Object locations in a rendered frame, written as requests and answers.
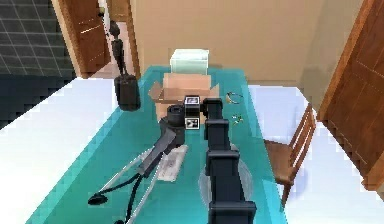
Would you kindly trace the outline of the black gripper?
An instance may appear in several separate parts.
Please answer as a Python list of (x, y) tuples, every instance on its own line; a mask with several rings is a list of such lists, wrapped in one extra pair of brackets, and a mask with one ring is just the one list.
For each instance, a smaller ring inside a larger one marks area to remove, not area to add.
[(161, 136), (155, 142), (153, 149), (138, 166), (137, 172), (148, 178), (159, 164), (164, 154), (168, 155), (174, 148), (185, 142), (185, 114), (182, 105), (171, 105), (167, 115), (160, 119)]

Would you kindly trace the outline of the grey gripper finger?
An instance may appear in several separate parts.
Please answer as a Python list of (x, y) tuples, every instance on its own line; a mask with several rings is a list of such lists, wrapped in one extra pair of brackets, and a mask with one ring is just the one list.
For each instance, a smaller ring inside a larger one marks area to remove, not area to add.
[(116, 185), (114, 187), (114, 190), (116, 190), (116, 189), (122, 188), (123, 186), (126, 186), (128, 184), (134, 183), (134, 185), (131, 189), (131, 194), (130, 194), (128, 205), (127, 205), (125, 219), (124, 220), (117, 220), (114, 222), (114, 224), (132, 224), (133, 223), (135, 217), (139, 213), (141, 207), (144, 205), (146, 199), (148, 198), (150, 192), (152, 191), (152, 189), (155, 185), (155, 182), (158, 179), (158, 176), (159, 176), (159, 168), (156, 168), (155, 174), (154, 174), (153, 178), (151, 179), (150, 185), (147, 187), (144, 195), (142, 196), (142, 198), (140, 199), (140, 201), (136, 207), (134, 207), (134, 202), (135, 202), (137, 190), (138, 190), (141, 182), (144, 179), (146, 179), (146, 176), (143, 176), (143, 175), (137, 173), (133, 177), (131, 177), (129, 180), (127, 180), (127, 181), (125, 181), (119, 185)]
[(148, 152), (143, 152), (135, 159), (127, 163), (119, 172), (117, 172), (105, 185), (96, 193), (94, 193), (89, 199), (89, 205), (101, 205), (108, 201), (108, 198), (105, 196), (106, 193), (112, 192), (114, 190), (120, 189), (128, 184), (131, 184), (134, 180), (139, 177), (139, 174), (135, 174), (130, 177), (128, 180), (115, 184), (127, 171), (129, 171), (134, 165), (139, 162), (143, 162), (144, 159), (148, 156)]

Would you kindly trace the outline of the brown cardboard box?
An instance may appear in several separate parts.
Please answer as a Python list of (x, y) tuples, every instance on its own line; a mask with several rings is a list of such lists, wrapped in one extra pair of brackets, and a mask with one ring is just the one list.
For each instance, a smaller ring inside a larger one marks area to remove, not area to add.
[(167, 108), (183, 104), (187, 95), (197, 95), (200, 100), (218, 98), (220, 85), (211, 86), (211, 76), (202, 74), (165, 73), (163, 83), (155, 81), (148, 95), (155, 103), (157, 119), (167, 115)]

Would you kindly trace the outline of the teal table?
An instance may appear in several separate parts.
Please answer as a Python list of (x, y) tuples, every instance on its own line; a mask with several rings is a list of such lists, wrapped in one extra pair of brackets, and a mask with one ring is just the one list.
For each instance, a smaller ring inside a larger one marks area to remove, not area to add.
[[(130, 187), (109, 193), (107, 203), (101, 206), (90, 206), (87, 201), (159, 138), (156, 110), (148, 91), (168, 71), (161, 66), (147, 69), (139, 82), (140, 109), (112, 113), (26, 224), (114, 224), (124, 218)], [(223, 115), (243, 119), (230, 125), (229, 138), (239, 148), (253, 179), (251, 199), (257, 206), (254, 224), (287, 224), (243, 71), (211, 68), (208, 72), (221, 96), (229, 92), (240, 96), (239, 103), (224, 106)], [(187, 131), (185, 142), (188, 151), (175, 181), (145, 180), (140, 184), (136, 199), (143, 207), (134, 224), (207, 224), (208, 209), (198, 184), (207, 149), (203, 130)]]

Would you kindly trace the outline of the pale green box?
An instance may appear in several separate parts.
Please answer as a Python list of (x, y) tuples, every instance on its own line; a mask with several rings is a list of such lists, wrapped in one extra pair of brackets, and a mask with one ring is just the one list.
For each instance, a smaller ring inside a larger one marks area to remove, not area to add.
[(172, 73), (206, 75), (209, 51), (206, 49), (176, 49), (170, 58)]

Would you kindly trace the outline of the clear round plate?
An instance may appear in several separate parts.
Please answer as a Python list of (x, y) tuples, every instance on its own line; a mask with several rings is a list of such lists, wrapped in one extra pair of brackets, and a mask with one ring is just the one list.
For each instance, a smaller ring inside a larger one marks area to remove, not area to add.
[[(253, 194), (252, 174), (249, 171), (247, 165), (242, 160), (239, 160), (238, 171), (242, 183), (244, 197), (246, 200), (250, 200)], [(205, 175), (205, 170), (200, 172), (198, 184), (202, 202), (206, 207), (208, 207), (212, 199), (212, 192), (210, 177)]]

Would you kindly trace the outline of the brown wooden chair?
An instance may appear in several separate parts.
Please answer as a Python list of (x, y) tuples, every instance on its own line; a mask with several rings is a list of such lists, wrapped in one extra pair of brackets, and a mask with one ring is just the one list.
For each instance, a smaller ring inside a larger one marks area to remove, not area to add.
[(284, 187), (282, 208), (285, 208), (296, 175), (306, 158), (315, 129), (313, 108), (308, 104), (289, 144), (264, 140), (275, 181)]

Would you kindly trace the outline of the brown wooden door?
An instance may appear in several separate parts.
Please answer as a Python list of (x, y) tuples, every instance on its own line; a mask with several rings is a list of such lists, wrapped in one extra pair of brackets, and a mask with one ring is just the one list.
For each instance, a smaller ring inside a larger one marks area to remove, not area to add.
[(98, 0), (60, 0), (76, 73), (90, 78), (111, 61)]
[(317, 119), (363, 178), (384, 184), (384, 0), (364, 0)]

